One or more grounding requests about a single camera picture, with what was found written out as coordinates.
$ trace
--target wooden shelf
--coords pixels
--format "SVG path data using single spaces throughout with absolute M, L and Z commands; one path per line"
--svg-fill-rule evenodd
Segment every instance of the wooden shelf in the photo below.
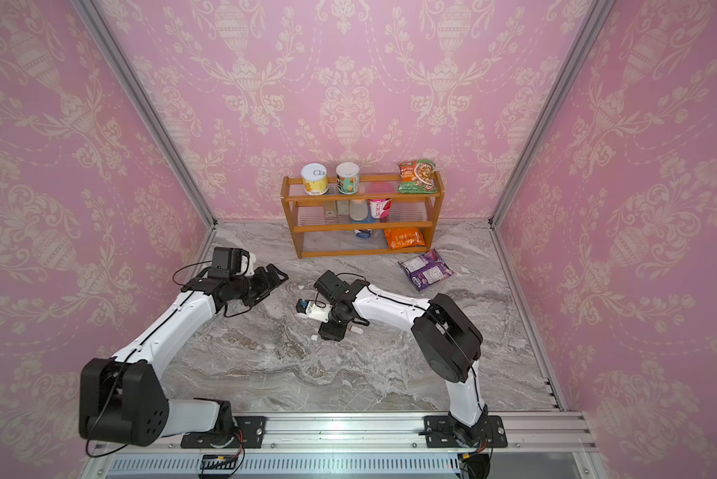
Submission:
M 397 187 L 401 182 L 401 175 L 362 175 L 358 192 L 352 195 L 343 195 L 337 190 L 337 177 L 330 176 L 328 181 L 328 190 L 324 195 L 310 196 L 306 195 L 302 178 L 283 179 L 281 204 L 298 257 L 430 251 L 444 194 L 438 172 L 434 173 L 433 178 L 437 192 L 430 194 L 399 193 Z M 328 201 L 383 198 L 392 200 L 387 218 L 369 218 L 364 222 L 355 222 L 348 216 L 324 216 L 324 203 Z M 411 227 L 421 229 L 426 246 L 394 250 L 387 247 L 381 230 Z M 371 238 L 356 238 L 352 233 L 356 229 L 372 230 L 373 235 Z

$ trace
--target gray marble surface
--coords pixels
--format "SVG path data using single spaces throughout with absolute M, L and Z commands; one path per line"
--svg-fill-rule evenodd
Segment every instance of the gray marble surface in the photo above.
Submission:
M 341 342 L 311 339 L 295 314 L 326 270 L 360 273 L 386 291 L 450 295 L 483 334 L 479 374 L 491 410 L 552 407 L 485 222 L 440 223 L 433 243 L 456 274 L 418 293 L 397 261 L 410 254 L 297 259 L 287 226 L 219 225 L 215 245 L 242 247 L 290 279 L 247 314 L 214 317 L 188 341 L 162 384 L 172 398 L 228 399 L 236 412 L 447 410 L 444 381 L 416 341 L 373 322 Z M 242 311 L 240 304 L 231 308 Z

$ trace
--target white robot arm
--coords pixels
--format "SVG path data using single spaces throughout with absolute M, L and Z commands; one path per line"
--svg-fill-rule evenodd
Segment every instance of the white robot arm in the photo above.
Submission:
M 212 266 L 183 286 L 147 330 L 112 358 L 92 359 L 82 369 L 83 438 L 147 446 L 158 437 L 203 432 L 215 447 L 233 439 L 236 424 L 228 401 L 168 400 L 160 380 L 177 351 L 228 301 L 239 299 L 251 309 L 288 279 L 272 264 L 254 270 L 254 259 L 237 248 L 216 248 Z M 454 435 L 464 445 L 478 445 L 488 421 L 478 393 L 483 339 L 448 296 L 415 299 L 363 280 L 348 285 L 331 271 L 318 278 L 315 287 L 330 303 L 321 311 L 325 318 L 319 334 L 325 340 L 342 340 L 350 322 L 382 321 L 410 331 L 430 367 L 447 381 Z M 317 316 L 312 306 L 300 301 L 296 309 L 305 313 L 309 307 L 308 313 Z

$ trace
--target ventilation grille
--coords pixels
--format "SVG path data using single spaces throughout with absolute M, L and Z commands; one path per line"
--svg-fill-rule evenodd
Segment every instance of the ventilation grille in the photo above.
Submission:
M 198 472 L 200 455 L 143 454 L 117 457 L 108 477 L 121 475 L 180 474 Z M 207 466 L 216 464 L 208 461 Z M 205 474 L 227 474 L 211 470 Z M 239 474 L 457 474 L 459 464 L 453 453 L 423 454 L 247 454 Z

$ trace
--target green snack bag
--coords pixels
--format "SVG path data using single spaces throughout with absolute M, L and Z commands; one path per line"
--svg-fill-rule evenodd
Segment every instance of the green snack bag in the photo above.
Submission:
M 398 163 L 401 168 L 401 185 L 399 193 L 435 193 L 438 190 L 433 184 L 433 170 L 436 164 L 429 159 L 417 159 Z

